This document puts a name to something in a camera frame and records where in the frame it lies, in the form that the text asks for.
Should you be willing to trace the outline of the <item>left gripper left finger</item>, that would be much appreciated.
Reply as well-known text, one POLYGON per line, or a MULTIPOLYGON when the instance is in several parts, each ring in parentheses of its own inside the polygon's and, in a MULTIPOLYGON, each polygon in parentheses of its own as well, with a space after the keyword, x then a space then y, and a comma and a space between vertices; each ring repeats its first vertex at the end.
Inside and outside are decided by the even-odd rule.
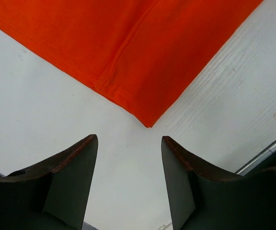
POLYGON ((0 176, 0 230, 80 230, 98 150, 89 135, 29 167, 0 176))

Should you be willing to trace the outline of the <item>orange t shirt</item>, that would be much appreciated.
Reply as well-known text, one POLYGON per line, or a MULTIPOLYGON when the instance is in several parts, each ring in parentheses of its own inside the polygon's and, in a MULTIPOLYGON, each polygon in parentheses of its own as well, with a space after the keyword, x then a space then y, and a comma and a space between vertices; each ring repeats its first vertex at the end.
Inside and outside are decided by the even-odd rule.
POLYGON ((0 30, 152 127, 258 0, 0 0, 0 30))

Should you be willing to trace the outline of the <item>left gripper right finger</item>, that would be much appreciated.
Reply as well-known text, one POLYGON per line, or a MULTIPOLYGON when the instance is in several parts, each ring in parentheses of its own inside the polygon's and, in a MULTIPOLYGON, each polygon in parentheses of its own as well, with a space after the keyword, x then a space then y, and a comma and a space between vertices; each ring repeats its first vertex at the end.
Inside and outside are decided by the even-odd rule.
POLYGON ((244 175, 169 136, 162 138, 161 156, 175 230, 276 230, 276 150, 244 175))

